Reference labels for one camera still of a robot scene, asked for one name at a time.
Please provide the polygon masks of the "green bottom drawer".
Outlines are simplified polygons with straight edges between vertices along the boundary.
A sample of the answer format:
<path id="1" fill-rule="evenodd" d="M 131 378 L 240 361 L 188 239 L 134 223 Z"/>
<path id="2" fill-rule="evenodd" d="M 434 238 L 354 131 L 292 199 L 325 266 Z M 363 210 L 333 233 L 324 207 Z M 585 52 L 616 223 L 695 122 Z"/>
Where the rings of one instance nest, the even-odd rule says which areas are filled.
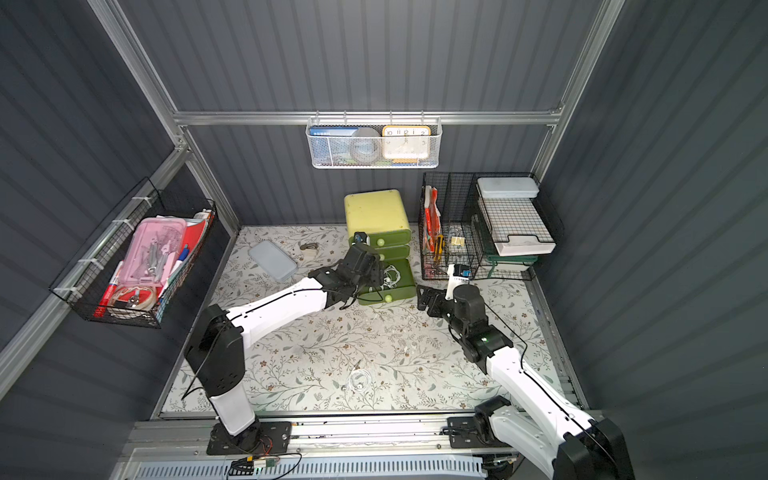
<path id="1" fill-rule="evenodd" d="M 394 265 L 401 274 L 401 280 L 394 289 L 385 289 L 383 286 L 374 288 L 366 287 L 358 296 L 361 305 L 375 305 L 379 303 L 392 303 L 406 300 L 417 295 L 416 283 L 412 273 L 410 262 L 407 259 L 393 260 L 383 263 L 383 271 L 388 265 Z"/>

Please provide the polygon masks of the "green yellow drawer cabinet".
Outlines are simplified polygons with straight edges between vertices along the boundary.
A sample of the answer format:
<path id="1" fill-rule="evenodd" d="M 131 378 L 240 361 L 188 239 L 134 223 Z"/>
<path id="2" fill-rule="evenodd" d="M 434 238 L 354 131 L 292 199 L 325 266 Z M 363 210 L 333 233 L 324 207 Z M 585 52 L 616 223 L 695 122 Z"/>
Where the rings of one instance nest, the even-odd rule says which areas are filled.
<path id="1" fill-rule="evenodd" d="M 365 232 L 382 267 L 384 262 L 409 261 L 412 230 L 398 190 L 349 194 L 344 198 L 344 208 L 350 244 L 355 232 Z"/>

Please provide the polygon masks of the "white earphones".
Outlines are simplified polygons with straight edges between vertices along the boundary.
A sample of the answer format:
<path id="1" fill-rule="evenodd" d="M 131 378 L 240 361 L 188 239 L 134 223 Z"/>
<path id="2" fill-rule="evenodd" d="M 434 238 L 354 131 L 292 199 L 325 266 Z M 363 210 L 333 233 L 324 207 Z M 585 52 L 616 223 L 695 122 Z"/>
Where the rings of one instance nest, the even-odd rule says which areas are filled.
<path id="1" fill-rule="evenodd" d="M 385 289 L 394 289 L 401 280 L 401 274 L 394 265 L 388 265 L 383 271 L 382 286 Z"/>
<path id="2" fill-rule="evenodd" d="M 357 393 L 363 393 L 370 389 L 373 377 L 368 370 L 356 369 L 348 377 L 348 388 Z"/>

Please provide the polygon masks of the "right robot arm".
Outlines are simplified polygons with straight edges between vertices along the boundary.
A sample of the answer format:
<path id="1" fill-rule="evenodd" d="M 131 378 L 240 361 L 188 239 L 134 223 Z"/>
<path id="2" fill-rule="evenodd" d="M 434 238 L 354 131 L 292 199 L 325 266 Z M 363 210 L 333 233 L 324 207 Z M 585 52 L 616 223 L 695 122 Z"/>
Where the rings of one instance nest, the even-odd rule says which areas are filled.
<path id="1" fill-rule="evenodd" d="M 490 323 L 490 307 L 469 284 L 417 288 L 417 308 L 445 320 L 465 358 L 511 396 L 475 407 L 472 434 L 515 448 L 550 479 L 633 479 L 627 443 L 611 420 L 597 421 L 549 385 L 515 342 Z"/>

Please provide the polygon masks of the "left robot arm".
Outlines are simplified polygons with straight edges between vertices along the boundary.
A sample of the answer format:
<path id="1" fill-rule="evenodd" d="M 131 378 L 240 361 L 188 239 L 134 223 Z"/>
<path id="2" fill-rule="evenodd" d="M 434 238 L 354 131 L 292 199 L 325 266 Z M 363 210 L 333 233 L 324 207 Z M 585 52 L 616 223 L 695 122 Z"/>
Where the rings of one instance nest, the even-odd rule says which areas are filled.
<path id="1" fill-rule="evenodd" d="M 214 407 L 218 426 L 231 439 L 256 434 L 260 427 L 243 385 L 246 352 L 297 319 L 346 305 L 362 290 L 382 286 L 384 270 L 372 247 L 355 243 L 336 264 L 312 270 L 275 294 L 228 310 L 214 304 L 201 313 L 184 358 Z"/>

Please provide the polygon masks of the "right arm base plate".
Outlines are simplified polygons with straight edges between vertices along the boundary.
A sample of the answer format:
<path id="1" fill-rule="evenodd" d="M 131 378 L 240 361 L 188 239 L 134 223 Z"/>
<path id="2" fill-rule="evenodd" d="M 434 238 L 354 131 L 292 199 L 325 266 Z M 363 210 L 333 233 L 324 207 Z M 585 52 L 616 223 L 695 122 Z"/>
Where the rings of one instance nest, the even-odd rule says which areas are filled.
<path id="1" fill-rule="evenodd" d="M 449 417 L 441 434 L 449 438 L 452 449 L 509 448 L 507 443 L 482 433 L 473 416 Z"/>

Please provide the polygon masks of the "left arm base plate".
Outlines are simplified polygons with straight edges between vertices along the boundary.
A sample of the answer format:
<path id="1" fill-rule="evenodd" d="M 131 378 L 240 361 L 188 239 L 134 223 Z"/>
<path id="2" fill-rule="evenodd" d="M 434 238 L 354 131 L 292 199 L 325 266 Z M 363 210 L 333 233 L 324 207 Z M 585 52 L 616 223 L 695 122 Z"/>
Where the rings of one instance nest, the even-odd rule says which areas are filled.
<path id="1" fill-rule="evenodd" d="M 216 423 L 206 448 L 209 456 L 283 454 L 288 450 L 292 433 L 291 422 L 260 422 L 232 435 L 224 425 Z"/>

